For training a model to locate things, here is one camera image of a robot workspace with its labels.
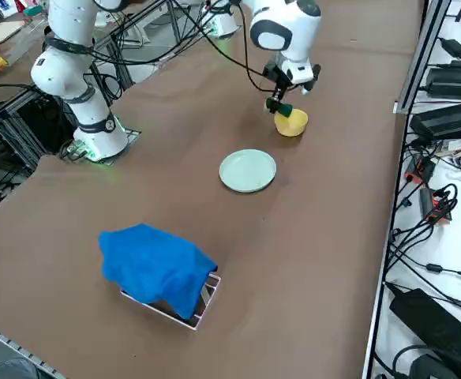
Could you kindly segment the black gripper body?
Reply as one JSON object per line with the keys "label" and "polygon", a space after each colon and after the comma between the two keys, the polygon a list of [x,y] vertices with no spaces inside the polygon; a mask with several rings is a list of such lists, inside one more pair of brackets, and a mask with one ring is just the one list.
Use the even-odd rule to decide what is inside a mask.
{"label": "black gripper body", "polygon": [[313,89],[320,72],[321,65],[319,64],[313,65],[310,69],[308,66],[288,66],[287,70],[283,70],[273,61],[270,61],[263,69],[264,76],[275,86],[280,83],[283,87],[290,86],[290,90],[300,88],[303,94]]}

